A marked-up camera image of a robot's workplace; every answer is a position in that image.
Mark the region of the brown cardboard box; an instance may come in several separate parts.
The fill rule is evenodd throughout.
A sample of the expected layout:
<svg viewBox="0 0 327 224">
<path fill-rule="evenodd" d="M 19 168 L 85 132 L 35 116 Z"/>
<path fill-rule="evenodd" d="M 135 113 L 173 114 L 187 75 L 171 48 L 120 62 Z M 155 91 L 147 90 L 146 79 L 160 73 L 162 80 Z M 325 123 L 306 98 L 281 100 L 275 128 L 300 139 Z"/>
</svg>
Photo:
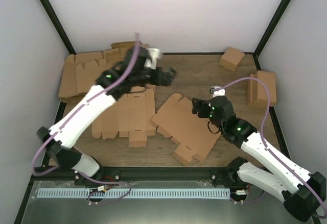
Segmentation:
<svg viewBox="0 0 327 224">
<path fill-rule="evenodd" d="M 179 93 L 172 94 L 152 116 L 157 131 L 177 145 L 173 156 L 184 166 L 193 159 L 202 162 L 216 144 L 220 133 L 207 128 L 208 119 L 192 113 L 192 101 Z"/>
</svg>

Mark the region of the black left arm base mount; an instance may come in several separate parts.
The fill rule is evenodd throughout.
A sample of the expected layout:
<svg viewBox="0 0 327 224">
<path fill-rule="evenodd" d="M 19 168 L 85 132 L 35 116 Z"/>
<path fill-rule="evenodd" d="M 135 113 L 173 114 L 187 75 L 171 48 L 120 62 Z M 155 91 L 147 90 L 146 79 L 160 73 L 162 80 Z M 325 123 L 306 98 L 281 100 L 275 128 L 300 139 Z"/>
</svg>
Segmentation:
<svg viewBox="0 0 327 224">
<path fill-rule="evenodd" d="M 106 175 L 103 169 L 100 169 L 94 176 L 88 177 L 85 174 L 75 170 L 75 185 L 78 186 L 102 186 L 109 187 L 118 186 L 120 183 L 113 179 L 111 176 Z"/>
</svg>

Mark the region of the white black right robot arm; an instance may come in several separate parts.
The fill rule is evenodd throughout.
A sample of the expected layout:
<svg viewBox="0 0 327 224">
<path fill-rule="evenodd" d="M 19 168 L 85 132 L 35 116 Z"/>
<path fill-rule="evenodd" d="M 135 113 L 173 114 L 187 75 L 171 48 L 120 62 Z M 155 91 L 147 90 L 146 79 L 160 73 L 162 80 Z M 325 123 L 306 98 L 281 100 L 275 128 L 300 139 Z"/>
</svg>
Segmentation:
<svg viewBox="0 0 327 224">
<path fill-rule="evenodd" d="M 258 168 L 238 157 L 229 164 L 228 181 L 250 183 L 280 200 L 297 220 L 306 222 L 326 199 L 326 178 L 300 167 L 274 148 L 248 121 L 238 118 L 224 95 L 211 100 L 192 99 L 192 113 L 207 118 L 223 138 L 256 158 Z"/>
</svg>

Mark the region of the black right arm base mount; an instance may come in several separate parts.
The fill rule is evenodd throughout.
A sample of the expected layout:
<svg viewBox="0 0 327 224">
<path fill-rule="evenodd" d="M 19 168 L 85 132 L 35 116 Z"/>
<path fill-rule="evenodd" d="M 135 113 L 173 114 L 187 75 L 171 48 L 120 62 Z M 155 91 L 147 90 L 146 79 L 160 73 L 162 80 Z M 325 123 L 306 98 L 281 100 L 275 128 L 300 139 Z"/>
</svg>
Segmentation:
<svg viewBox="0 0 327 224">
<path fill-rule="evenodd" d="M 215 167 L 210 170 L 213 186 L 245 186 L 247 182 L 244 182 L 238 176 L 240 167 L 248 163 L 248 160 L 242 157 L 236 157 L 226 167 Z"/>
</svg>

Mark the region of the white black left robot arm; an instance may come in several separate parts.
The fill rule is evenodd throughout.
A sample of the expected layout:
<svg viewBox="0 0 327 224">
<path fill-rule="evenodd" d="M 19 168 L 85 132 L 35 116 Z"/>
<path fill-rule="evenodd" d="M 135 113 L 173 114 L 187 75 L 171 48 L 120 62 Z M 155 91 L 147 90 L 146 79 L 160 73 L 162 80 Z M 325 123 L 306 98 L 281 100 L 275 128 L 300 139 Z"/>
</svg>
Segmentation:
<svg viewBox="0 0 327 224">
<path fill-rule="evenodd" d="M 39 151 L 46 151 L 58 167 L 77 171 L 93 185 L 101 184 L 104 172 L 100 163 L 72 148 L 86 128 L 105 110 L 122 100 L 125 94 L 129 94 L 132 88 L 171 85 L 177 72 L 170 66 L 167 69 L 158 67 L 158 59 L 160 50 L 157 48 L 133 46 L 128 49 L 124 60 L 104 70 L 84 98 L 65 117 L 50 128 L 39 128 Z"/>
</svg>

